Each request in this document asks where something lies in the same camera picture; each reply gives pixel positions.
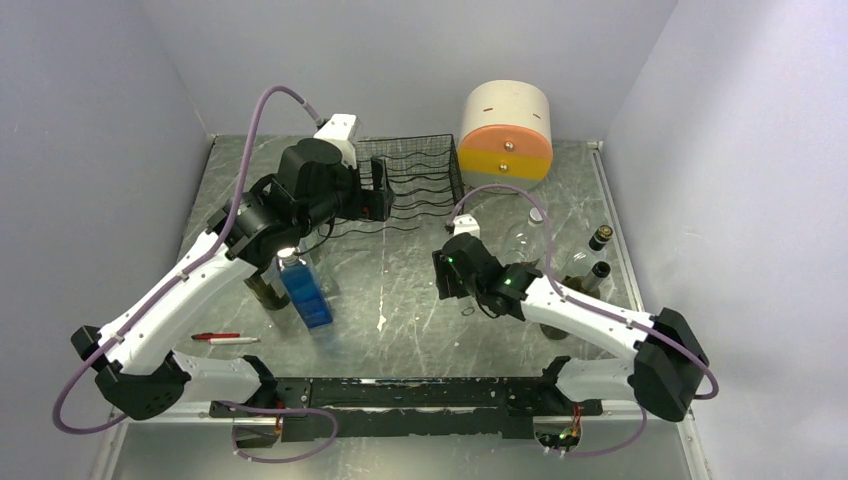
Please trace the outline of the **blue square bottle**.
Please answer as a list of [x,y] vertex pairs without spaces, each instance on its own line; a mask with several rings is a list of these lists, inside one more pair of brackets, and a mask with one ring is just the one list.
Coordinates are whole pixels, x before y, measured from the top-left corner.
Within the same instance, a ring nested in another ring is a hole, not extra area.
[[299,251],[294,247],[279,250],[277,261],[285,292],[305,326],[314,329],[332,323],[332,311],[321,283]]

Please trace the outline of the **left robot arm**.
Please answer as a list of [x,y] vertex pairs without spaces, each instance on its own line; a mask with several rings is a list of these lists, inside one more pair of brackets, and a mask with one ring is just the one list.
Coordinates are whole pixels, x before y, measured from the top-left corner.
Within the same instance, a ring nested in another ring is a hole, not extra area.
[[261,416],[278,403],[277,382],[257,357],[235,360],[180,353],[209,302],[234,284],[266,272],[279,251],[297,246],[335,220],[384,221],[394,194],[382,159],[360,171],[355,153],[317,138],[287,147],[276,172],[208,219],[167,276],[127,313],[72,337],[95,370],[103,397],[134,420],[181,402],[241,406]]

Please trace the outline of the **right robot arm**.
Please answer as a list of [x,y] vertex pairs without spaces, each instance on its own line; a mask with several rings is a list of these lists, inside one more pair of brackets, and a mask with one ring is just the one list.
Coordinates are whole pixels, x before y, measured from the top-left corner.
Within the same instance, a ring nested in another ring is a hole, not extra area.
[[718,392],[709,360],[686,318],[621,308],[565,287],[532,264],[503,264],[474,235],[461,233],[431,254],[439,296],[473,297],[495,317],[562,330],[610,353],[570,359],[539,391],[550,413],[576,402],[622,400],[655,417],[683,420],[696,400]]

